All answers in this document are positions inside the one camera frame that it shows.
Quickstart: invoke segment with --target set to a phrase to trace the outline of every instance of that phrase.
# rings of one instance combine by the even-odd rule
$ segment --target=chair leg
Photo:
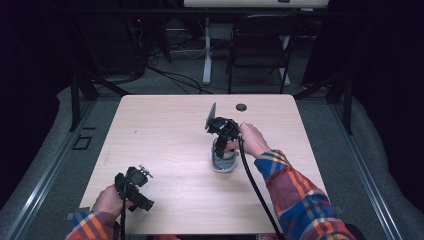
[[[284,68],[283,78],[281,79],[280,94],[282,94],[284,90],[284,84],[286,83],[286,78],[287,78],[287,70],[288,70],[288,66]]]
[[[228,94],[231,94],[231,83],[233,80],[233,67],[228,64]]]

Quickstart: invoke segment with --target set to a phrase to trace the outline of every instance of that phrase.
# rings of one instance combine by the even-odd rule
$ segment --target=wooden table
[[[140,192],[155,204],[127,212],[128,234],[255,234],[273,232],[240,156],[231,173],[211,167],[217,135],[204,130],[212,104],[216,117],[254,124],[272,148],[325,191],[296,103],[290,95],[129,95],[122,98],[81,207],[92,206],[119,172],[143,164],[154,178]],[[238,103],[247,110],[236,110]],[[246,155],[272,210],[264,180]]]

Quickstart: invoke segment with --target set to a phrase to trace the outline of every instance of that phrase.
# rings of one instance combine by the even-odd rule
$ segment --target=hand
[[[130,200],[126,201],[127,207],[134,205]],[[107,187],[101,191],[96,199],[96,202],[91,209],[93,211],[107,212],[118,217],[122,210],[122,199],[119,197],[118,192],[114,185]]]
[[[249,123],[242,123],[239,127],[241,135],[243,136],[243,146],[244,151],[247,154],[258,158],[262,153],[271,150],[271,148],[266,143],[262,133],[259,130]],[[240,149],[238,141],[230,142],[225,148],[226,151],[232,149]]]

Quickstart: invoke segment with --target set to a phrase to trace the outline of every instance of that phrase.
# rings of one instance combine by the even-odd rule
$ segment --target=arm
[[[126,206],[134,205],[127,200]],[[66,239],[112,239],[116,218],[121,214],[122,199],[111,185],[100,192],[90,212],[74,214],[74,228]]]
[[[241,124],[244,150],[256,158],[280,226],[288,239],[354,239],[338,218],[325,193],[296,171],[280,150],[271,150],[251,124]],[[239,148],[237,142],[227,150]]]

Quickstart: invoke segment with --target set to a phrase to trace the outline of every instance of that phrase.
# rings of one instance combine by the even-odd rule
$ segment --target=dark background
[[[3,206],[54,122],[59,107],[56,94],[70,85],[76,64],[91,70],[96,65],[72,26],[63,18],[46,16],[38,2],[0,4]],[[354,96],[380,134],[392,176],[403,194],[424,211],[424,26],[420,17],[424,6],[419,1],[392,0],[333,1],[331,7],[375,12],[368,26],[374,33],[372,48],[354,75]],[[340,70],[352,52],[352,43],[369,37],[360,34],[362,27],[324,22],[304,82],[323,81]]]

